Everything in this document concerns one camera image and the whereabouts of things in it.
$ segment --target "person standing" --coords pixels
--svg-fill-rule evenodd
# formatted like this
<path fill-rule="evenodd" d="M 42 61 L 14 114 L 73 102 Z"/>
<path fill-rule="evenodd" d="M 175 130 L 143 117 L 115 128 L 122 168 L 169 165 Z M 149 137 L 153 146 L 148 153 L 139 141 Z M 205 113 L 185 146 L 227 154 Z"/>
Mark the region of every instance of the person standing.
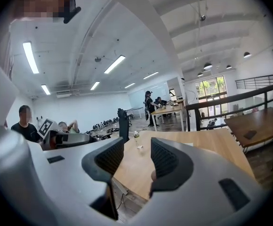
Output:
<path fill-rule="evenodd" d="M 151 92 L 150 91 L 146 91 L 146 93 L 145 93 L 145 105 L 147 106 L 148 111 L 150 113 L 150 124 L 149 124 L 149 126 L 154 126 L 151 113 L 153 113 L 155 111 L 154 107 L 155 106 L 159 107 L 159 105 L 155 104 L 153 102 L 153 100 L 150 98 L 150 96 L 151 96 Z"/>
<path fill-rule="evenodd" d="M 22 105 L 19 108 L 19 122 L 11 127 L 11 130 L 17 131 L 22 134 L 24 138 L 32 142 L 41 142 L 42 138 L 37 133 L 37 129 L 29 123 L 32 115 L 31 109 L 27 105 Z"/>

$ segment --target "office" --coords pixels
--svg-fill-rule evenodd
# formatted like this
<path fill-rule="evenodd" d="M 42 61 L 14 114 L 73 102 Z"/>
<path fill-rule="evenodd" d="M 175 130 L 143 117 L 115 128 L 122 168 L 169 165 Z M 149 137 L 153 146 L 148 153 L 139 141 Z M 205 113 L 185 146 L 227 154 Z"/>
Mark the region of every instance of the office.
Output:
<path fill-rule="evenodd" d="M 8 127 L 18 122 L 19 107 L 28 105 L 37 129 L 42 117 L 67 124 L 77 120 L 79 130 L 86 132 L 117 117 L 118 108 L 144 107 L 146 91 L 153 92 L 153 101 L 182 97 L 184 106 L 194 105 L 258 89 L 238 88 L 236 81 L 273 75 L 273 19 L 263 4 L 187 1 L 76 0 L 81 11 L 68 24 L 15 21 L 10 41 L 12 83 L 18 94 L 8 110 Z M 31 50 L 26 52 L 24 45 Z M 31 53 L 38 73 L 29 63 Z M 263 94 L 211 105 L 202 112 L 205 117 L 230 113 L 260 104 L 264 98 Z M 267 99 L 272 98 L 269 92 Z M 188 122 L 187 117 L 180 118 L 183 113 L 166 118 L 164 124 L 179 125 L 175 131 L 185 132 Z M 190 130 L 197 130 L 195 111 L 190 110 L 190 115 Z M 157 119 L 157 132 L 172 131 L 161 120 Z M 151 131 L 147 125 L 143 119 L 140 127 Z M 180 142 L 197 147 L 195 139 Z"/>

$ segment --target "table leg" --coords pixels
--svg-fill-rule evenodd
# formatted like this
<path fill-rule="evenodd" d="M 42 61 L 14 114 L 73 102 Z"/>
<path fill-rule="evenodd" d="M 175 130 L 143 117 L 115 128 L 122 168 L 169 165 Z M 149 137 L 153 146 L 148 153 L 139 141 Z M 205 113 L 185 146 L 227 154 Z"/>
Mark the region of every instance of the table leg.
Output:
<path fill-rule="evenodd" d="M 124 194 L 127 195 L 128 192 L 126 191 L 126 189 L 123 187 L 123 185 L 115 178 L 112 178 L 113 182 L 115 183 L 115 185 L 117 185 L 117 187 L 119 188 L 119 190 Z"/>
<path fill-rule="evenodd" d="M 184 131 L 184 122 L 183 122 L 183 112 L 182 112 L 182 110 L 179 111 L 179 117 L 180 117 L 180 122 L 182 123 L 182 131 Z"/>
<path fill-rule="evenodd" d="M 154 124 L 154 129 L 155 129 L 155 131 L 157 131 L 157 129 L 156 129 L 156 123 L 155 123 L 155 119 L 154 119 L 154 115 L 152 115 L 152 120 L 153 120 L 153 124 Z"/>

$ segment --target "black t-shirt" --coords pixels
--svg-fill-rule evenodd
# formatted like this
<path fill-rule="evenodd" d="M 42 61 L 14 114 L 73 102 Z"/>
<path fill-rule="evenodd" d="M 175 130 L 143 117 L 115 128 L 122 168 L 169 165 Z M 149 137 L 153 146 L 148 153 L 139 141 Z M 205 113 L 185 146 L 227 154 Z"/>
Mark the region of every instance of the black t-shirt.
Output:
<path fill-rule="evenodd" d="M 148 99 L 146 98 L 146 100 L 147 100 L 146 104 L 147 104 L 149 112 L 153 112 L 155 110 L 154 106 L 151 104 L 153 100 L 150 97 Z"/>
<path fill-rule="evenodd" d="M 11 130 L 22 134 L 28 141 L 37 142 L 41 139 L 41 136 L 37 133 L 37 129 L 32 124 L 22 127 L 19 123 L 16 123 L 11 127 Z"/>

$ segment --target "small bottle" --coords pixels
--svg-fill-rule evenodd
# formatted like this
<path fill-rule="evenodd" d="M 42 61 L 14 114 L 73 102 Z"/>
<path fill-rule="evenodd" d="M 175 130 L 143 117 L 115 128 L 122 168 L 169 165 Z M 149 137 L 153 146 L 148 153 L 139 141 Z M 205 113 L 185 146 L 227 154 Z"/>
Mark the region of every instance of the small bottle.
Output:
<path fill-rule="evenodd" d="M 138 131 L 135 131 L 134 133 L 133 133 L 133 137 L 134 137 L 134 139 L 135 139 L 135 141 L 136 141 L 136 146 L 138 147 L 138 146 L 140 146 L 139 145 L 139 140 L 140 140 L 140 134 L 138 133 Z"/>

